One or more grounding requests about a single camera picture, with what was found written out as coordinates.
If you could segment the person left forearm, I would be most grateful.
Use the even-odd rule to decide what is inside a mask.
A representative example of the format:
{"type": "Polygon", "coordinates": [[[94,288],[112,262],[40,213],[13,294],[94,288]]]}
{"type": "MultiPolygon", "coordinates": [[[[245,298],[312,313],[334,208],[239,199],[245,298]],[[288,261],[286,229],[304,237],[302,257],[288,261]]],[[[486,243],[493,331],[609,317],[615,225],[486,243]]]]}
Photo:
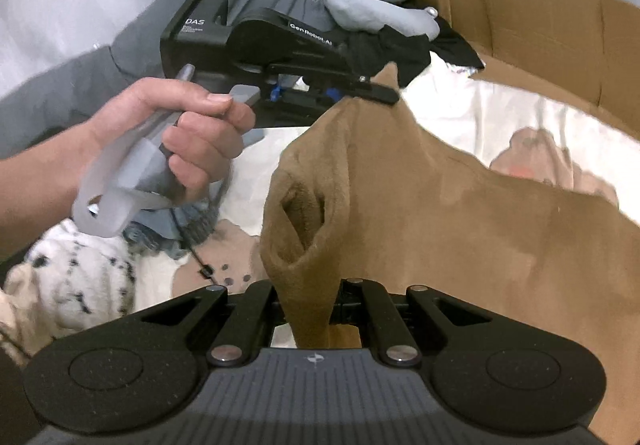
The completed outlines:
{"type": "Polygon", "coordinates": [[[70,214],[80,180],[108,141],[92,120],[1,161],[1,257],[70,214]]]}

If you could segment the person left hand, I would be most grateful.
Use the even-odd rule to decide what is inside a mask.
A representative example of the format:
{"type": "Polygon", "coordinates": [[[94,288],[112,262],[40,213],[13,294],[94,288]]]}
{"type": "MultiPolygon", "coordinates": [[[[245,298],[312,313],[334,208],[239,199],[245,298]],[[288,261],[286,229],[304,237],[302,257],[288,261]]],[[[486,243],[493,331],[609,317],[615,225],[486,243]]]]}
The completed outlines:
{"type": "Polygon", "coordinates": [[[210,184],[228,176],[231,161],[243,151],[242,135],[254,128],[255,114],[230,95],[193,82],[143,78],[111,98],[88,126],[105,147],[160,109],[180,113],[163,132],[162,143],[169,169],[186,189],[181,200],[195,202],[208,194],[210,184]]]}

